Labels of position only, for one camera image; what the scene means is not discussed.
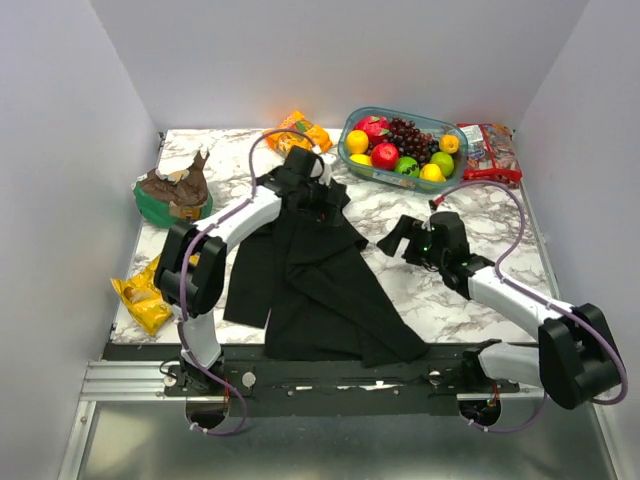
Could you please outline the black button-up shirt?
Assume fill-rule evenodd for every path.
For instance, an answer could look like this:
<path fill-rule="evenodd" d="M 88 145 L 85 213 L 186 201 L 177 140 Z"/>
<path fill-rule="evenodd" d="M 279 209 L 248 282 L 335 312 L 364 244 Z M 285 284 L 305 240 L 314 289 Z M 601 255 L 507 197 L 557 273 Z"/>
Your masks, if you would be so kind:
<path fill-rule="evenodd" d="M 367 244 L 347 220 L 282 209 L 240 243 L 225 319 L 264 330 L 264 353 L 276 360 L 376 367 L 424 357 L 427 343 L 362 257 Z"/>

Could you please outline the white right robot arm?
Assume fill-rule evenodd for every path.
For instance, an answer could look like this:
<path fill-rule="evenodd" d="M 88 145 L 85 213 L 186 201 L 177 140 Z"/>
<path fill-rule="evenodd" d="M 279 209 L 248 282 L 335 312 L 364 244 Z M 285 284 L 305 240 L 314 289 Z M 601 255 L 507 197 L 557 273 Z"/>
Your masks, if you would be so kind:
<path fill-rule="evenodd" d="M 491 260 L 471 251 L 458 214 L 437 212 L 426 222 L 402 216 L 377 246 L 394 256 L 402 242 L 406 263 L 437 272 L 449 289 L 495 310 L 537 342 L 489 340 L 468 349 L 459 370 L 467 389 L 480 392 L 495 380 L 511 380 L 538 386 L 572 410 L 622 386 L 622 362 L 603 312 L 590 303 L 557 301 L 497 273 Z"/>

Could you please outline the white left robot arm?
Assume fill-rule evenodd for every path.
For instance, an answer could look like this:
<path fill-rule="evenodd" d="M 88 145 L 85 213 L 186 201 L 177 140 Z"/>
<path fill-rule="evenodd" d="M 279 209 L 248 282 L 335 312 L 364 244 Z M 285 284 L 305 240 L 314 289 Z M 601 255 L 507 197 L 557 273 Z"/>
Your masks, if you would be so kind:
<path fill-rule="evenodd" d="M 197 393 L 209 395 L 221 385 L 213 308 L 224 288 L 227 254 L 286 210 L 334 219 L 345 192 L 333 180 L 335 160 L 317 147 L 295 147 L 282 165 L 251 178 L 248 196 L 208 218 L 170 228 L 154 285 L 178 315 L 181 356 L 192 365 L 187 382 Z"/>

